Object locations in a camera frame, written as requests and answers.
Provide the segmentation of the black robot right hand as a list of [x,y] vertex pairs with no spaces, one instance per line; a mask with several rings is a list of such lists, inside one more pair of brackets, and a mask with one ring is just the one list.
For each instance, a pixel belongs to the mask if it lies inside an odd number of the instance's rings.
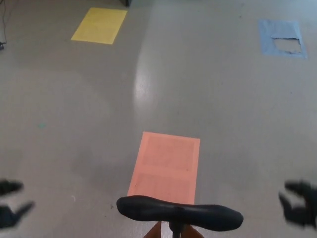
[[285,220],[300,227],[309,226],[316,230],[317,187],[305,180],[287,180],[284,187],[305,201],[303,206],[292,206],[289,199],[283,193],[279,193]]

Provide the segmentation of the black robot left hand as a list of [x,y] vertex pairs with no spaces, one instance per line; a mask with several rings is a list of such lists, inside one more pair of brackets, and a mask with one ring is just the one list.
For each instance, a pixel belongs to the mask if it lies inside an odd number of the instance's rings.
[[[20,181],[2,179],[0,181],[0,196],[6,196],[23,189],[24,185]],[[19,222],[34,208],[33,201],[21,205],[16,211],[8,205],[0,205],[0,229],[16,227]]]

